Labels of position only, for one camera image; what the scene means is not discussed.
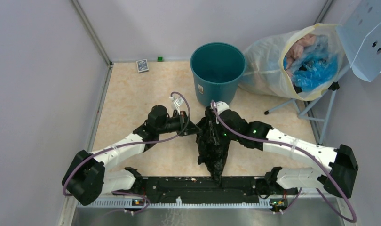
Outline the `black trash bag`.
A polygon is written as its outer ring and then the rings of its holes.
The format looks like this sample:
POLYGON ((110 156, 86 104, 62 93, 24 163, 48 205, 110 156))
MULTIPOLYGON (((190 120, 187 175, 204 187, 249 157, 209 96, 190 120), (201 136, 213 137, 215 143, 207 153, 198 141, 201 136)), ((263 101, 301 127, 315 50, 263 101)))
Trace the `black trash bag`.
POLYGON ((222 126, 216 123, 216 115, 211 107, 205 108, 205 116, 196 125, 201 129, 196 136, 198 164, 205 164, 212 180, 220 185, 230 139, 225 137, 222 126))

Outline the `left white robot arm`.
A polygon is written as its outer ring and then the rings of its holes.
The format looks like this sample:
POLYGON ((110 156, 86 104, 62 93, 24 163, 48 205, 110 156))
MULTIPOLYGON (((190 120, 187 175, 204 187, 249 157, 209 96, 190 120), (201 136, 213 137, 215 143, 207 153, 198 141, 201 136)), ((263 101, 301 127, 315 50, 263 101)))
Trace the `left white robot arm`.
POLYGON ((162 105, 152 107, 147 119, 124 139, 104 149, 76 153, 62 179, 63 194, 73 196, 82 205, 89 205, 100 195, 117 190, 130 194, 141 191, 142 182, 132 169, 110 173, 124 160, 151 149, 160 143, 160 135, 175 132, 177 136, 201 133, 185 111, 174 110, 170 116, 162 105))

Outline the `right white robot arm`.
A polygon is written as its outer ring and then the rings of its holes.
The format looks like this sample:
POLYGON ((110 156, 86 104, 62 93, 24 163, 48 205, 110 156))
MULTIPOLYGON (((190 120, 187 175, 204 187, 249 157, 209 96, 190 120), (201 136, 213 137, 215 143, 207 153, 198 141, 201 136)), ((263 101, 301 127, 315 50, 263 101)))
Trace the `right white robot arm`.
POLYGON ((339 198, 352 197, 359 165, 350 146, 317 145, 261 121, 247 122, 224 102, 207 107, 205 113, 212 115, 213 127, 225 142, 235 141, 247 149, 283 155, 307 165, 300 169, 276 167, 270 171, 267 189, 271 193, 307 187, 323 189, 339 198))

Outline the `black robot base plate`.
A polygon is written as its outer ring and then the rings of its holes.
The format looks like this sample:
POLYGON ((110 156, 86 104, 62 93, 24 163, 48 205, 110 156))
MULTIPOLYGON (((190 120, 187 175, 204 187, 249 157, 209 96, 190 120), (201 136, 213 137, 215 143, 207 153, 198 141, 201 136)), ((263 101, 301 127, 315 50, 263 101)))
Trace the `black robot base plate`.
POLYGON ((219 182, 211 177, 143 177, 135 181, 131 191, 146 195, 153 204, 175 203, 177 198, 184 204, 258 203, 284 193, 255 176, 225 176, 219 182))

